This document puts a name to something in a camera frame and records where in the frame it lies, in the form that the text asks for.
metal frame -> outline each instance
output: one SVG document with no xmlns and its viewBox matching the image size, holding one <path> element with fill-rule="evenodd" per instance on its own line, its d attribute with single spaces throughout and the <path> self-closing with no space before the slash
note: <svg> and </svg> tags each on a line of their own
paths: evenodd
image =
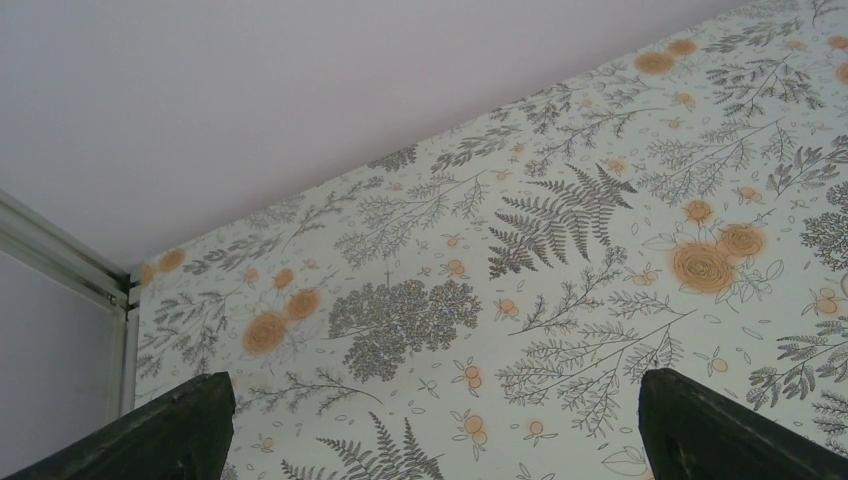
<svg viewBox="0 0 848 480">
<path fill-rule="evenodd" d="M 137 303 L 130 301 L 129 274 L 2 190 L 0 251 L 114 312 L 107 422 L 130 411 L 138 316 L 134 316 L 134 323 L 128 322 L 127 312 Z M 128 358 L 130 350 L 132 359 Z"/>
</svg>

orange flower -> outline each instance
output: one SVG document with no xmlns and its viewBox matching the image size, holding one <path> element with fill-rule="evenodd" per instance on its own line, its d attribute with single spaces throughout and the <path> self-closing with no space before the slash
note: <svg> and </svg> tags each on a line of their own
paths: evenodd
<svg viewBox="0 0 848 480">
<path fill-rule="evenodd" d="M 666 51 L 672 55 L 689 55 L 695 53 L 697 49 L 698 44 L 686 38 L 669 43 Z"/>
<path fill-rule="evenodd" d="M 827 39 L 827 44 L 833 48 L 845 50 L 848 48 L 848 37 L 843 37 L 841 35 L 830 37 Z"/>
<path fill-rule="evenodd" d="M 667 53 L 643 53 L 633 61 L 640 72 L 660 75 L 668 73 L 674 67 L 674 57 Z"/>
<path fill-rule="evenodd" d="M 141 288 L 147 288 L 153 283 L 153 278 L 156 276 L 156 267 L 149 263 L 145 263 L 141 267 Z"/>
<path fill-rule="evenodd" d="M 160 272 L 170 272 L 171 270 L 176 269 L 185 261 L 185 250 L 182 248 L 175 248 L 159 259 L 159 271 Z"/>
<path fill-rule="evenodd" d="M 843 63 L 836 69 L 836 79 L 848 85 L 848 63 Z"/>
<path fill-rule="evenodd" d="M 677 250 L 672 266 L 681 282 L 703 293 L 729 286 L 736 273 L 724 255 L 709 245 L 687 245 Z"/>
<path fill-rule="evenodd" d="M 713 214 L 710 204 L 701 200 L 692 200 L 683 210 L 686 211 L 686 216 L 689 217 L 689 220 L 694 220 L 698 223 L 707 221 Z"/>
<path fill-rule="evenodd" d="M 286 305 L 286 312 L 292 320 L 303 320 L 318 310 L 321 294 L 314 288 L 299 291 Z"/>
<path fill-rule="evenodd" d="M 277 348 L 286 336 L 286 320 L 277 312 L 266 312 L 254 318 L 242 335 L 248 353 L 260 355 Z"/>
<path fill-rule="evenodd" d="M 274 277 L 274 287 L 277 290 L 282 290 L 288 287 L 292 280 L 294 280 L 294 272 L 291 269 L 280 270 Z"/>
<path fill-rule="evenodd" d="M 748 225 L 734 224 L 721 233 L 721 245 L 731 255 L 754 255 L 763 248 L 763 238 Z"/>
</svg>

botanical print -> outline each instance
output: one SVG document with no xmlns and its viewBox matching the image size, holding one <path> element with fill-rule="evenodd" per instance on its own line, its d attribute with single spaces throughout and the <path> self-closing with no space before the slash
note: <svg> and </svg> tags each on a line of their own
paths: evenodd
<svg viewBox="0 0 848 480">
<path fill-rule="evenodd" d="M 647 480 L 670 367 L 848 456 L 846 7 L 745 5 L 149 259 L 136 404 L 229 372 L 228 480 Z"/>
</svg>

ceiling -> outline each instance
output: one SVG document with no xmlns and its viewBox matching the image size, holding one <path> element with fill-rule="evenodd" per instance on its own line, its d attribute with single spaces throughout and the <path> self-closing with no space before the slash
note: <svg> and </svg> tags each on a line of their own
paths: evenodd
<svg viewBox="0 0 848 480">
<path fill-rule="evenodd" d="M 0 189 L 125 268 L 740 0 L 0 6 Z"/>
</svg>

wall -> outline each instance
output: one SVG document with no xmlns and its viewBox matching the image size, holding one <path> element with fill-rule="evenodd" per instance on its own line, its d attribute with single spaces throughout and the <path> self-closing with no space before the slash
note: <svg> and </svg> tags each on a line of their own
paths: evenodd
<svg viewBox="0 0 848 480">
<path fill-rule="evenodd" d="M 115 321 L 0 252 L 0 477 L 107 423 Z"/>
</svg>

